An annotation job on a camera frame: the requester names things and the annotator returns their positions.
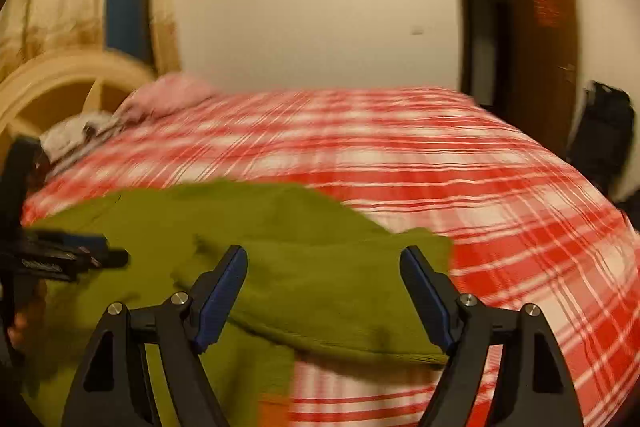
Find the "olive green sweater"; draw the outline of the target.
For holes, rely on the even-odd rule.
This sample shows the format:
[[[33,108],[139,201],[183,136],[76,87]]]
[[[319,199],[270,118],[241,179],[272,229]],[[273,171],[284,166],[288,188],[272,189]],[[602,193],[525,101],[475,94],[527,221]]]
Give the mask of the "olive green sweater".
[[[309,188],[227,180],[139,188],[28,219],[36,228],[104,235],[131,257],[123,270],[49,287],[26,391],[48,426],[62,419],[81,353],[109,303],[160,303],[213,269],[231,245],[247,251],[248,273],[202,363],[232,425],[264,425],[269,399],[304,392],[341,424],[407,425],[446,361],[422,329],[398,261],[413,245],[444,272],[450,240],[424,228],[388,231]]]

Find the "white patterned pillow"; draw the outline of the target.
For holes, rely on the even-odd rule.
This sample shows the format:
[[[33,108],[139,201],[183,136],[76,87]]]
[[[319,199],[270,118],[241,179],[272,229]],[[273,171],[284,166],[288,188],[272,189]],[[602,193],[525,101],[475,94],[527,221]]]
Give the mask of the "white patterned pillow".
[[[66,158],[96,139],[120,128],[117,116],[105,112],[82,113],[67,118],[40,135],[40,144],[51,164]]]

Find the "red white plaid bedspread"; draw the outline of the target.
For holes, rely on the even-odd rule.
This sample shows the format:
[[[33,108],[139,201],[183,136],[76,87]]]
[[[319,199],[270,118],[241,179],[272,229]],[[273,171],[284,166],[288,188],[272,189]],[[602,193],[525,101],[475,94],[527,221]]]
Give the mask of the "red white plaid bedspread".
[[[447,269],[489,306],[536,303],[570,368],[588,426],[639,376],[639,236],[577,170],[438,88],[218,95],[111,139],[32,196],[50,216],[113,193],[218,180],[296,184],[388,231],[450,240]],[[265,424],[332,421],[313,392],[269,399]]]

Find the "beige wooden headboard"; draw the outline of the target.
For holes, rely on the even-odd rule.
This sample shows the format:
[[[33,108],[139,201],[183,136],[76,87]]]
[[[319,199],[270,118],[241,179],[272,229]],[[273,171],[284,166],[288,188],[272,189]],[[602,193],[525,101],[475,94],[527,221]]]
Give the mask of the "beige wooden headboard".
[[[39,136],[80,114],[113,114],[155,80],[149,66],[122,52],[71,49],[39,55],[1,81],[1,143]]]

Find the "pink pillow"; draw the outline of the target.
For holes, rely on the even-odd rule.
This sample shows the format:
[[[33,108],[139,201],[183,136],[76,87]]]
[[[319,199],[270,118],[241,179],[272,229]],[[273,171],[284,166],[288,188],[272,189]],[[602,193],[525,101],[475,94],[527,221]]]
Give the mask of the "pink pillow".
[[[127,124],[163,118],[213,100],[218,95],[220,92],[203,79],[184,72],[170,72],[128,95],[114,116]]]

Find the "red door ornament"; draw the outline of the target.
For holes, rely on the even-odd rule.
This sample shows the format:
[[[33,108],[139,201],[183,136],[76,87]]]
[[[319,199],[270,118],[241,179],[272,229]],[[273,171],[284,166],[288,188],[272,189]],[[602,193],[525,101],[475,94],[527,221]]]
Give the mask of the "red door ornament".
[[[561,0],[532,0],[535,20],[540,27],[555,28],[561,25],[563,11]]]

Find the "brown wooden door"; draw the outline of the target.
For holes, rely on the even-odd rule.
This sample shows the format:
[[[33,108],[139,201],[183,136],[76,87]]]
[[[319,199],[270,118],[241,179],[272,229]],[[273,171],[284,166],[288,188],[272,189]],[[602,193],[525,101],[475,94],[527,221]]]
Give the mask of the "brown wooden door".
[[[556,156],[566,155],[576,106],[576,0],[559,27],[540,27],[532,0],[511,0],[513,57],[506,120]]]

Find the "black bag by wall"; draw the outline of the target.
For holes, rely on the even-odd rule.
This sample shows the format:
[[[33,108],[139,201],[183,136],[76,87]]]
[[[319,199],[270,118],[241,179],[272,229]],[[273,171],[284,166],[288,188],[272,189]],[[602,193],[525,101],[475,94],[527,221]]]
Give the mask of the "black bag by wall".
[[[625,91],[590,83],[567,160],[605,197],[625,168],[634,141],[634,117]]]

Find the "white wall switch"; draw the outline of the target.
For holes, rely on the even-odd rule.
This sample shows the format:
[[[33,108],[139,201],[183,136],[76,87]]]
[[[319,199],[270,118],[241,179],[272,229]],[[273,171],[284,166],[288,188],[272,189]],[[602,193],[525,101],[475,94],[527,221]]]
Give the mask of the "white wall switch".
[[[413,28],[411,28],[410,34],[413,36],[423,35],[424,28],[422,26],[413,26]]]

